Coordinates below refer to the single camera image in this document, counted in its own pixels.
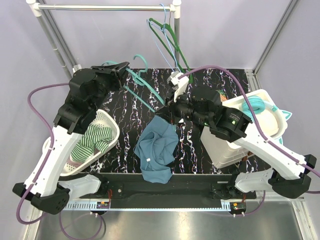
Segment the pink tank top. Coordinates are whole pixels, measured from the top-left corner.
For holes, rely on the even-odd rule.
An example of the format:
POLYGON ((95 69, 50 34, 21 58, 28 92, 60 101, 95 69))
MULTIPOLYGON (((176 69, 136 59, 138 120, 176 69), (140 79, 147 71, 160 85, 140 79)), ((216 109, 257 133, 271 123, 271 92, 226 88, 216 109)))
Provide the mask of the pink tank top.
POLYGON ((81 166, 81 165, 83 164, 83 162, 81 162, 81 161, 74 161, 74 160, 72 159, 72 156, 70 155, 69 158, 68 158, 68 160, 67 160, 67 162, 66 162, 66 164, 67 164, 67 166, 68 166, 69 168, 76 169, 76 168, 78 168, 79 166, 81 166))

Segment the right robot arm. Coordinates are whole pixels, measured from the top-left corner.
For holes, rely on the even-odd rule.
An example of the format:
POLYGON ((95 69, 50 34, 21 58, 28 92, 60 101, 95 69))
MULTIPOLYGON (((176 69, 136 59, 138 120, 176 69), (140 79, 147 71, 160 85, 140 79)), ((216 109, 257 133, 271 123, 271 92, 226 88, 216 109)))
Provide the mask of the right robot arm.
POLYGON ((172 95, 155 114, 171 124, 183 119, 207 127, 216 138, 235 143, 270 165, 264 171, 234 174, 222 190, 223 199, 268 190, 296 199, 309 191, 308 174, 317 159, 311 154, 297 154, 266 137, 257 120, 251 120, 239 109, 224 106, 216 90, 203 86, 194 88, 190 95, 172 95))

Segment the teal plastic hanger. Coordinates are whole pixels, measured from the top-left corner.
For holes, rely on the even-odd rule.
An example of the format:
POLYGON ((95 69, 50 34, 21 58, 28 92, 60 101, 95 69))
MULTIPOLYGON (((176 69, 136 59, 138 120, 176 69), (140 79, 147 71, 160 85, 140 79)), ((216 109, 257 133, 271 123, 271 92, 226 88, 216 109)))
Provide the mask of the teal plastic hanger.
MULTIPOLYGON (((157 98, 157 100, 161 103, 164 104, 165 101, 164 99, 159 95, 159 93, 146 81, 141 77, 141 73, 146 73, 148 71, 148 63, 145 60, 145 58, 140 55, 140 54, 136 54, 134 55, 133 59, 135 60, 136 58, 139 58, 143 61, 145 68, 142 70, 139 70, 138 73, 135 73, 132 69, 130 69, 129 67, 126 68, 126 71, 132 76, 133 81, 142 87, 147 87, 149 89, 149 91, 155 95, 155 97, 157 98)), ((153 113, 155 112, 155 110, 148 104, 146 103, 141 97, 139 97, 137 94, 135 94, 132 90, 130 90, 130 88, 127 85, 124 85, 123 88, 125 88, 129 93, 131 93, 134 97, 136 97, 143 105, 145 105, 149 110, 151 110, 153 113)))

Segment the green striped tank top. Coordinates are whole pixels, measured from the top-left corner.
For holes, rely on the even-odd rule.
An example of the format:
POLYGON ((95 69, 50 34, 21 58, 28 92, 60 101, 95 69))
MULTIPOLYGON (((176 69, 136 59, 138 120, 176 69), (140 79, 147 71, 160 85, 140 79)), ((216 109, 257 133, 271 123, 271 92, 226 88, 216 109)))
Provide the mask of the green striped tank top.
POLYGON ((111 127, 90 125, 71 151, 71 160, 76 163, 84 163, 95 155, 95 150, 104 152, 112 140, 111 127))

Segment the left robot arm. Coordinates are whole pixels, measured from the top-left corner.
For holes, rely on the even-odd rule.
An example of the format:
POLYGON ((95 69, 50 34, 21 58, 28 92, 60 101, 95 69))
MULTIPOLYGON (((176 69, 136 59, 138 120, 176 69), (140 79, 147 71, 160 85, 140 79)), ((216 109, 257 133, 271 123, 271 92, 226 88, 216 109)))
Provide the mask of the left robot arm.
POLYGON ((60 174, 72 149, 96 118, 109 92, 119 91, 125 81, 129 62, 91 66, 77 70, 70 79, 69 93, 50 127, 50 145, 32 174, 16 183, 12 191, 22 200, 47 214, 60 213, 70 200, 108 193, 107 178, 98 173, 60 181, 60 174))

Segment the teal tank top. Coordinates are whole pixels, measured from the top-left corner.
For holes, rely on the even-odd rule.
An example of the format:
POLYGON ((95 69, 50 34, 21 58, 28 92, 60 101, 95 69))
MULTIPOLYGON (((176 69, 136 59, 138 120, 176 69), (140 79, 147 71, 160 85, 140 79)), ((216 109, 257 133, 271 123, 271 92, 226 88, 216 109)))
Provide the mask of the teal tank top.
POLYGON ((140 170, 145 181, 168 183, 172 177, 168 165, 175 160, 173 153, 178 141, 175 126, 157 115, 154 116, 134 147, 134 153, 140 159, 140 170))

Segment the green velvet hanger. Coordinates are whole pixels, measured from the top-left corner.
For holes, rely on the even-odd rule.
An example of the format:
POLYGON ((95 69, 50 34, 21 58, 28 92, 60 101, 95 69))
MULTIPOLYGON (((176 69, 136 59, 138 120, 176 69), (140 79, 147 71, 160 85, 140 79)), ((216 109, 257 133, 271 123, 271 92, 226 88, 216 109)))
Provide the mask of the green velvet hanger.
POLYGON ((190 71, 190 67, 180 49, 179 46, 179 39, 177 38, 177 36, 174 33, 174 30, 171 28, 171 25, 166 23, 166 17, 167 17, 167 12, 168 10, 165 8, 164 5, 162 5, 163 11, 164 11, 164 20, 163 23, 158 22, 157 20, 153 19, 153 18, 149 18, 147 19, 147 24, 150 28, 150 30, 154 33, 154 35, 157 37, 157 39, 160 41, 160 43, 163 45, 163 47, 165 48, 165 50, 168 52, 168 54, 172 57, 172 59, 174 60, 174 67, 176 70, 178 70, 179 72, 185 74, 186 71, 190 71), (157 34, 157 32, 155 31, 155 28, 157 28, 158 30, 160 30, 162 32, 162 34, 164 35, 164 38, 166 39, 168 45, 165 44, 165 42, 162 40, 162 38, 157 34), (180 61, 180 57, 182 57, 183 63, 186 66, 186 69, 184 69, 179 61, 180 61))

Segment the light blue wire hanger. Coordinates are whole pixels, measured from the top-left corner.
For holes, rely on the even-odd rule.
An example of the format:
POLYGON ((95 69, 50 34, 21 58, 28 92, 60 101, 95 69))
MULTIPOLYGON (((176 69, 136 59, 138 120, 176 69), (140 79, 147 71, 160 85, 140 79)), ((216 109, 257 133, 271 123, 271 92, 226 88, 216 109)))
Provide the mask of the light blue wire hanger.
POLYGON ((173 71, 176 70, 179 72, 183 72, 183 68, 180 66, 178 60, 178 55, 181 53, 178 43, 178 37, 174 33, 174 30, 172 29, 170 23, 167 23, 167 12, 169 12, 169 10, 166 9, 166 6, 163 3, 160 3, 159 6, 161 6, 161 11, 163 11, 164 13, 163 23, 158 22, 152 17, 146 20, 149 29, 154 34, 154 37, 152 37, 152 39, 154 40, 156 47, 158 48, 160 54, 162 55, 168 66, 173 71), (169 60, 165 57, 165 54, 159 47, 158 42, 172 58, 174 65, 169 63, 169 60))

